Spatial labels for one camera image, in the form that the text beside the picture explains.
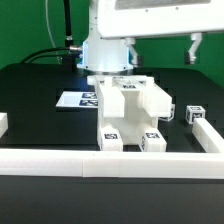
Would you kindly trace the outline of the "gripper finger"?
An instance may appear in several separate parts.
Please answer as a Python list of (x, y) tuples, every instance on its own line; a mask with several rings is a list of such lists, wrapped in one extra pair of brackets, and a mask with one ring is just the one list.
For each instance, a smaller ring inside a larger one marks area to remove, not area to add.
[(194, 64), (197, 60), (196, 52), (202, 42), (201, 33), (192, 33), (190, 35), (192, 44), (189, 50), (185, 53), (184, 60), (186, 64)]
[(142, 66), (143, 65), (143, 57), (138, 54), (138, 52), (135, 49), (136, 40), (134, 38), (126, 38), (125, 44), (129, 49), (129, 52), (131, 54), (131, 63), (133, 66)]

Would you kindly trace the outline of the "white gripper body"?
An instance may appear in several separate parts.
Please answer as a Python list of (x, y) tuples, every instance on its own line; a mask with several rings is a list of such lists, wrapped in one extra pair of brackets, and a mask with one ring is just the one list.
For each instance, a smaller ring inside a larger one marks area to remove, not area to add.
[(224, 30), (224, 0), (98, 0), (104, 38), (158, 37)]

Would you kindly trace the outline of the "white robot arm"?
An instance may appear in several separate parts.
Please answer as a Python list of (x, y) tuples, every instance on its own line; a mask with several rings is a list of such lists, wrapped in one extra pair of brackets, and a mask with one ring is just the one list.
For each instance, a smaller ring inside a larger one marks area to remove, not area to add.
[(120, 73), (138, 66), (137, 38), (191, 37), (187, 62), (202, 35), (224, 31), (224, 0), (89, 0), (89, 34), (80, 69)]

